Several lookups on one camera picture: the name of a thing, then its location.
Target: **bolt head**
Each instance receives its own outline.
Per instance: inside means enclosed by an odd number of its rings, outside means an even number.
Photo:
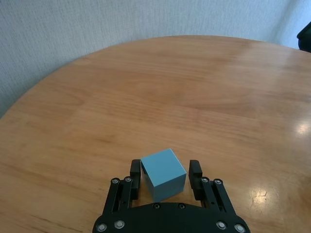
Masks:
[[[246,231],[244,226],[242,226],[241,224],[236,224],[234,228],[237,230],[237,232],[240,232],[240,233],[244,233]]]
[[[216,225],[217,225],[217,227],[218,227],[219,229],[221,229],[221,230],[226,229],[226,225],[225,225],[224,222],[219,221],[219,222],[216,223]]]
[[[185,209],[185,205],[183,203],[178,204],[179,209]]]
[[[113,178],[113,179],[111,180],[111,182],[112,182],[112,183],[119,183],[119,179]]]
[[[96,229],[96,230],[97,230],[98,232],[104,232],[106,229],[107,229],[107,225],[102,223],[102,224],[100,224],[100,225],[97,226],[97,229]]]
[[[117,228],[117,229],[121,229],[124,226],[125,226],[125,222],[122,221],[122,220],[118,220],[118,221],[115,222],[115,228]]]
[[[155,203],[154,204],[154,208],[157,210],[157,209],[160,209],[160,205],[158,203]]]

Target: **blue cube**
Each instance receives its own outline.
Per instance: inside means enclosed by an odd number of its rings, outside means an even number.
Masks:
[[[184,190],[187,173],[172,149],[141,158],[141,167],[154,202]]]

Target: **black object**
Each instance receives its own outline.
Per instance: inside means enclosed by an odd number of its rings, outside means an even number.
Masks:
[[[202,207],[161,202],[131,208],[140,184],[140,160],[133,160],[130,176],[111,180],[93,233],[250,233],[245,221],[236,215],[222,180],[202,177],[197,160],[190,160],[189,179]]]
[[[311,22],[297,35],[300,50],[311,52]]]

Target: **wood grain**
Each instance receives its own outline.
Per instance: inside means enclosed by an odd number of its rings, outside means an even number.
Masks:
[[[0,232],[88,233],[110,179],[172,148],[224,180],[252,233],[311,229],[311,55],[178,36],[78,59],[0,120]],[[194,201],[185,191],[167,201]],[[142,182],[140,201],[151,202]]]

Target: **textured wall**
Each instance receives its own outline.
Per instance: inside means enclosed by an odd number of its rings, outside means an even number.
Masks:
[[[60,66],[126,41],[205,34],[296,48],[310,9],[308,0],[0,0],[0,116]]]

